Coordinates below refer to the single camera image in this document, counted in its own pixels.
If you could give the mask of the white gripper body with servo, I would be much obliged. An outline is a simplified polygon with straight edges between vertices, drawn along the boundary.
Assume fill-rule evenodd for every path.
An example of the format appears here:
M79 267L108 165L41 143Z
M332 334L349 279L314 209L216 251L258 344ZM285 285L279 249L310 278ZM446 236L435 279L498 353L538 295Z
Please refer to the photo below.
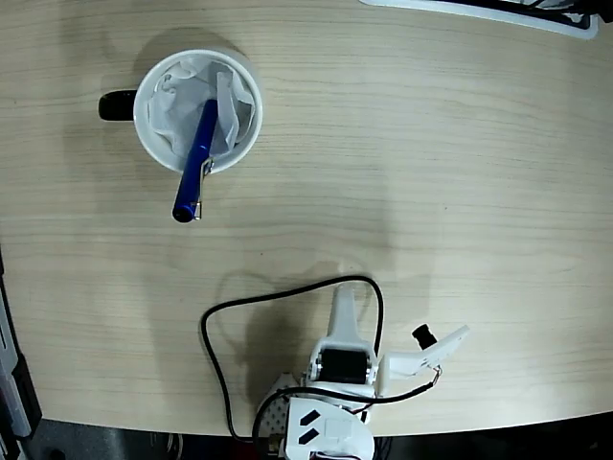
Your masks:
M356 396L375 393L374 367L366 352L319 352L309 365L306 385Z

